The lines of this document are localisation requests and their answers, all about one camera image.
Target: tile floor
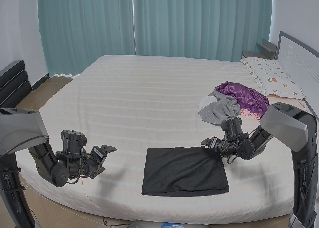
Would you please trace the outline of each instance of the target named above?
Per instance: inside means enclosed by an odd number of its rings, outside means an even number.
[[[17,107],[39,110],[54,94],[62,89],[72,78],[54,76],[30,92]],[[38,194],[22,177],[22,184],[29,207],[34,211],[41,228],[102,228],[103,217],[80,212],[54,202]],[[14,223],[0,198],[0,228],[14,228]],[[129,224],[132,221],[106,218],[108,225]],[[240,224],[211,225],[212,228],[286,228],[289,215]]]

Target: teal curtain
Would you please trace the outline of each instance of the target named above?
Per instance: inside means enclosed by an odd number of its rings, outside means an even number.
[[[269,38],[272,0],[134,0],[137,55],[239,61]]]
[[[76,75],[102,55],[135,55],[132,0],[38,0],[50,75]]]

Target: mattress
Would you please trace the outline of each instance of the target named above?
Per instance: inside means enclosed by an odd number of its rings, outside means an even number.
[[[252,160],[237,158],[225,171],[230,191],[201,197],[141,194],[147,148],[200,146],[223,138],[198,115],[202,97],[225,81],[260,92],[242,63],[152,56],[102,56],[41,109],[53,151],[61,131],[76,130],[94,145],[114,146],[106,170],[95,179],[56,188],[36,171],[28,150],[17,152],[22,176],[40,194],[73,209],[127,220],[190,224],[249,222],[288,214],[293,207],[293,169],[288,147],[272,139]],[[244,132],[259,122],[241,116]]]

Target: pink clothing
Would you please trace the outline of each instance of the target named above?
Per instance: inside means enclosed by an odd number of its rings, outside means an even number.
[[[241,108],[240,109],[241,113],[245,116],[251,116],[252,118],[256,119],[256,120],[260,120],[260,118],[262,117],[261,114],[255,114],[250,112],[249,110],[245,109],[245,108]]]

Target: gray nightstand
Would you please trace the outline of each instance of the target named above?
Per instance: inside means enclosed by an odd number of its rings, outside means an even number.
[[[265,59],[275,59],[277,46],[273,43],[263,39],[261,44],[256,43],[260,47],[260,53],[242,51],[243,58],[247,57],[256,57],[256,58],[265,58]]]

